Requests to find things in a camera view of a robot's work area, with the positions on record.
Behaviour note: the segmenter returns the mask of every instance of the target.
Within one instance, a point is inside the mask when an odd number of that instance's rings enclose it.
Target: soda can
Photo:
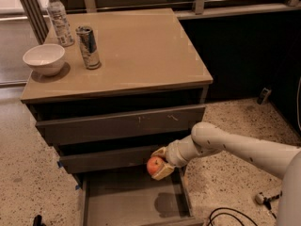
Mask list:
[[[99,68],[101,61],[98,55],[93,29],[90,26],[79,26],[76,28],[76,35],[86,68],[89,70]]]

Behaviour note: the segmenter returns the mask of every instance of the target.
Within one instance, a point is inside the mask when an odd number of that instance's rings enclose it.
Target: wire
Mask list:
[[[299,130],[301,131],[300,117],[299,117],[299,96],[300,96],[300,87],[301,87],[301,76],[300,76],[300,79],[299,79],[299,85],[298,85],[298,91],[297,91],[297,120],[298,120]]]
[[[212,216],[213,216],[213,214],[214,214],[216,211],[218,211],[218,210],[230,210],[230,211],[233,211],[233,212],[235,212],[235,213],[238,213],[238,214],[244,216],[244,217],[247,218],[248,220],[250,220],[255,226],[258,226],[257,223],[256,223],[252,218],[250,218],[249,216],[247,216],[246,214],[244,214],[244,213],[242,213],[242,212],[240,212],[240,211],[238,211],[238,210],[236,210],[236,209],[228,208],[228,207],[219,207],[219,208],[214,209],[213,212],[209,215],[209,223],[208,223],[207,226],[209,226],[210,224],[213,226],[213,224],[212,224],[213,220],[214,220],[218,215],[220,215],[220,214],[218,214],[217,216],[214,216],[214,218],[212,218]]]
[[[242,226],[245,226],[244,223],[243,223],[240,219],[238,219],[236,216],[234,216],[234,215],[232,215],[232,214],[229,214],[229,213],[219,213],[219,214],[215,215],[213,218],[210,218],[210,221],[209,221],[209,223],[207,224],[207,226],[209,226],[210,224],[213,226],[214,219],[217,218],[217,217],[220,216],[220,215],[228,215],[228,216],[231,216],[231,217],[235,218]]]
[[[270,211],[270,213],[272,214],[272,216],[274,217],[274,219],[277,219],[276,214],[274,214],[273,211],[272,211],[271,201],[272,200],[270,200],[270,199],[266,199],[266,200],[264,200],[263,205],[267,208],[267,210]]]

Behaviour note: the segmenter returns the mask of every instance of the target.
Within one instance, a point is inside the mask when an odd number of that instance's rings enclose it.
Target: drawer front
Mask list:
[[[139,137],[191,129],[202,120],[204,105],[38,121],[36,126],[49,145],[69,145],[106,139]]]
[[[67,173],[111,170],[146,164],[159,146],[128,148],[101,153],[61,156],[60,163]]]

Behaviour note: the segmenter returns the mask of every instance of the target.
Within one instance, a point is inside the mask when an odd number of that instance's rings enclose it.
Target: floor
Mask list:
[[[19,98],[23,88],[0,89],[0,225],[32,225],[41,214],[55,226],[78,226],[81,189],[57,166],[58,156],[35,128],[35,120]],[[204,121],[244,136],[300,145],[301,139],[273,105],[256,99],[206,104]],[[185,174],[194,214],[205,221],[217,207],[240,210],[258,225],[275,225],[272,214],[257,205],[259,192],[278,193],[281,181],[245,161],[223,152],[194,159]],[[277,213],[277,201],[272,203]],[[245,225],[252,225],[247,220]],[[236,225],[220,216],[214,225]]]

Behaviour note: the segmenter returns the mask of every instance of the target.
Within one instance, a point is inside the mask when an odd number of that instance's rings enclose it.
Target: plastic bottle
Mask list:
[[[47,12],[54,27],[56,37],[63,47],[74,44],[64,5],[59,0],[48,0]]]

